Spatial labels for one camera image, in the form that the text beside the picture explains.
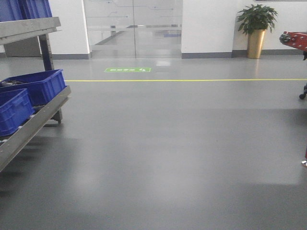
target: grey baseboard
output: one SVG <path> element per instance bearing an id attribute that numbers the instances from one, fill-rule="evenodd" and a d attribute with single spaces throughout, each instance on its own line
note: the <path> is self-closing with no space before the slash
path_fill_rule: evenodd
<path id="1" fill-rule="evenodd" d="M 247 50 L 233 50 L 232 58 L 246 57 Z M 298 49 L 264 49 L 261 55 L 301 55 L 303 51 Z"/>
<path id="2" fill-rule="evenodd" d="M 262 55 L 301 55 L 303 52 L 298 49 L 264 49 Z M 188 58 L 238 58 L 246 57 L 247 50 L 233 50 L 232 52 L 221 53 L 182 53 L 182 59 Z"/>
<path id="3" fill-rule="evenodd" d="M 221 53 L 181 53 L 182 59 L 188 58 L 231 58 L 231 52 Z"/>
<path id="4" fill-rule="evenodd" d="M 90 54 L 52 54 L 53 60 L 89 60 L 92 57 Z"/>

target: red machine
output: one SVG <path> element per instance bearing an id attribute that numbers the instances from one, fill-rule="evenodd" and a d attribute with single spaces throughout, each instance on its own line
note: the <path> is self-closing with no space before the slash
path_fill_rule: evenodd
<path id="1" fill-rule="evenodd" d="M 307 59 L 307 32 L 287 32 L 285 31 L 279 38 L 280 42 L 286 46 L 290 46 L 303 51 L 304 60 Z M 304 93 L 299 95 L 300 99 L 305 99 L 307 95 L 307 85 L 304 86 Z M 302 161 L 302 165 L 307 167 L 307 160 Z"/>

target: glass door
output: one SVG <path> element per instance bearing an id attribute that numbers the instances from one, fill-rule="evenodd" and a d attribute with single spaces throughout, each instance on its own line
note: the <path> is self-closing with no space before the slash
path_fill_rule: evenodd
<path id="1" fill-rule="evenodd" d="M 137 58 L 180 58 L 183 0 L 134 0 Z"/>
<path id="2" fill-rule="evenodd" d="M 183 0 L 84 0 L 93 58 L 180 58 Z"/>

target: wall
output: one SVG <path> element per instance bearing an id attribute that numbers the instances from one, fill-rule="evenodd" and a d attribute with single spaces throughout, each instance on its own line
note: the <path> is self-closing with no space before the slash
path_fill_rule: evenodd
<path id="1" fill-rule="evenodd" d="M 53 57 L 88 58 L 90 53 L 83 0 L 50 0 L 53 16 L 60 18 L 58 32 L 49 34 Z"/>
<path id="2" fill-rule="evenodd" d="M 238 0 L 237 11 L 242 10 L 245 6 L 251 4 L 263 4 L 274 8 L 278 12 L 277 22 L 275 23 L 275 30 L 272 34 L 267 31 L 265 35 L 264 50 L 273 49 L 293 49 L 291 47 L 282 45 L 279 42 L 279 37 L 284 31 L 307 31 L 307 23 L 305 22 L 307 1 L 254 1 L 254 0 Z M 236 23 L 233 49 L 246 50 L 247 36 L 238 32 L 239 23 Z"/>
<path id="3" fill-rule="evenodd" d="M 237 0 L 183 0 L 181 52 L 231 52 L 236 9 Z"/>
<path id="4" fill-rule="evenodd" d="M 271 6 L 279 13 L 275 30 L 265 35 L 263 49 L 293 50 L 282 45 L 279 36 L 284 31 L 307 30 L 304 22 L 307 1 L 183 0 L 183 58 L 189 53 L 201 58 L 228 57 L 232 50 L 246 50 L 247 36 L 237 31 L 236 16 L 246 5 L 257 3 Z"/>

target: green floor sign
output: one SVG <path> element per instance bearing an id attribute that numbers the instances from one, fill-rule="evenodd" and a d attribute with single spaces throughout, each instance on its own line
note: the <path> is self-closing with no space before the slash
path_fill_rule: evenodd
<path id="1" fill-rule="evenodd" d="M 105 72 L 111 73 L 111 72 L 125 72 L 125 73 L 131 73 L 131 72 L 150 72 L 152 68 L 107 68 Z"/>

